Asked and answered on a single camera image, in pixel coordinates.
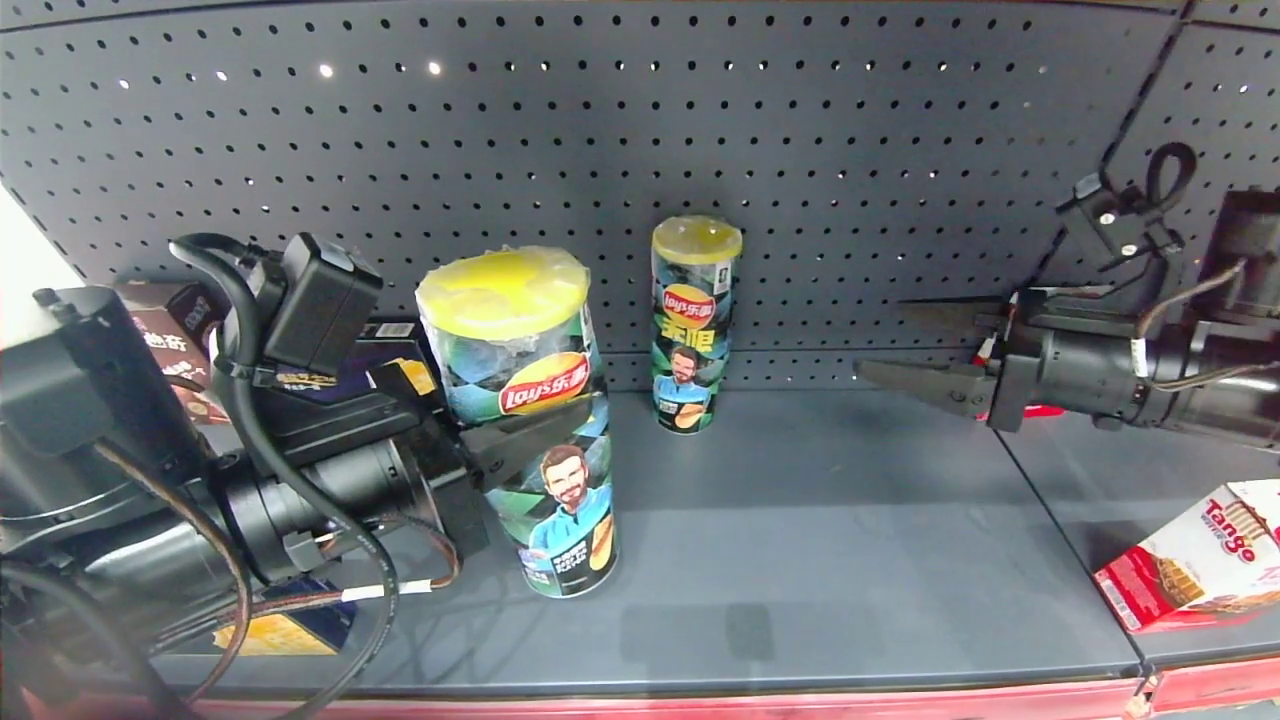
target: wafer box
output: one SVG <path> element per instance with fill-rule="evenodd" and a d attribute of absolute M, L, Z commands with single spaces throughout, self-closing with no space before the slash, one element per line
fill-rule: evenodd
<path fill-rule="evenodd" d="M 1135 633 L 1234 624 L 1280 602 L 1280 479 L 1217 488 L 1094 580 Z"/>

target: gray metal panel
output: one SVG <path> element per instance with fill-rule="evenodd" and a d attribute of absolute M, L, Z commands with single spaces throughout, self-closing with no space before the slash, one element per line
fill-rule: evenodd
<path fill-rule="evenodd" d="M 696 438 L 612 397 L 620 562 L 532 594 L 509 547 L 406 598 L 361 679 L 379 694 L 579 694 L 1004 684 L 1137 667 L 996 437 L 883 392 L 722 396 Z M 392 537 L 404 578 L 425 543 Z M 375 577 L 355 561 L 348 582 Z M 374 615 L 364 612 L 364 623 Z M 367 632 L 361 625 L 360 632 Z M 316 687 L 346 661 L 244 657 L 228 688 Z M 164 659 L 197 682 L 212 659 Z"/>
<path fill-rule="evenodd" d="M 1280 190 L 1280 35 L 1187 27 L 1116 151 L 1108 168 L 1112 181 L 1144 183 L 1148 155 L 1175 141 L 1199 151 L 1196 178 L 1167 215 L 1169 227 L 1187 240 L 1189 281 L 1199 275 L 1193 260 L 1204 254 L 1222 195 L 1251 184 Z M 1079 249 L 1071 250 L 1053 263 L 1052 279 L 1120 279 L 1140 269 L 1140 263 L 1130 263 L 1098 275 Z"/>
<path fill-rule="evenodd" d="M 1192 19 L 1248 27 L 1280 29 L 1280 0 L 1201 0 Z"/>
<path fill-rule="evenodd" d="M 1096 570 L 1229 480 L 1274 478 L 1276 456 L 1156 430 L 1093 429 L 1079 415 L 1001 433 L 1073 547 Z M 1233 628 L 1134 635 L 1157 666 L 1280 652 L 1280 607 Z"/>
<path fill-rule="evenodd" d="M 242 0 L 5 0 L 0 4 L 0 29 L 14 31 L 50 23 L 111 18 L 129 13 L 157 13 L 230 5 Z"/>
<path fill-rule="evenodd" d="M 887 360 L 916 365 L 946 366 L 966 363 L 973 352 L 963 348 L 933 350 L 759 350 L 735 352 L 724 374 L 724 389 L 876 389 L 855 372 L 861 360 Z M 653 387 L 648 352 L 604 356 L 609 389 L 645 391 Z"/>
<path fill-rule="evenodd" d="M 96 282 L 183 274 L 164 250 L 183 232 L 274 246 L 311 229 L 393 283 L 380 311 L 412 313 L 439 261 L 554 243 L 591 266 L 605 341 L 639 350 L 648 232 L 687 209 L 748 231 L 740 347 L 956 346 L 973 336 L 899 324 L 895 302 L 1029 274 L 1171 23 L 1043 3 L 116 18 L 0 36 L 0 172 Z"/>

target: black cable tie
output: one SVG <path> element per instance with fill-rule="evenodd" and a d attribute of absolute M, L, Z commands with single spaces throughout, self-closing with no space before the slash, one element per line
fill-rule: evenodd
<path fill-rule="evenodd" d="M 279 384 L 274 365 L 241 365 L 225 355 L 219 355 L 214 357 L 214 368 L 227 373 L 228 377 L 236 380 L 248 378 L 253 382 L 253 387 L 275 387 Z"/>

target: snack box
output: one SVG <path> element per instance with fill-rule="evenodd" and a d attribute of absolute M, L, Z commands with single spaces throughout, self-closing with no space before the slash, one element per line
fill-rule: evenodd
<path fill-rule="evenodd" d="M 227 414 L 206 392 L 211 377 L 209 336 L 227 316 L 221 301 L 200 283 L 132 282 L 115 293 L 151 348 L 160 370 L 180 378 L 174 395 L 197 425 L 227 424 Z"/>
<path fill-rule="evenodd" d="M 384 365 L 398 365 L 420 397 L 444 404 L 443 392 L 435 382 L 438 375 L 428 350 L 426 334 L 421 325 L 411 320 L 366 323 L 337 377 L 308 373 L 289 365 L 280 365 L 275 377 L 284 389 L 329 404 L 371 388 L 369 372 Z"/>
<path fill-rule="evenodd" d="M 1093 578 L 1134 633 L 1236 624 L 1280 602 L 1280 479 L 1226 483 Z"/>

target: chocolate box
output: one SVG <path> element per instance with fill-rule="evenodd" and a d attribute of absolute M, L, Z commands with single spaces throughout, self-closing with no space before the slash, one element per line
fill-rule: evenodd
<path fill-rule="evenodd" d="M 209 337 L 227 318 L 221 300 L 200 283 L 127 283 L 115 292 L 164 374 L 187 380 L 174 384 L 187 416 L 197 425 L 228 423 L 205 392 L 212 379 Z"/>

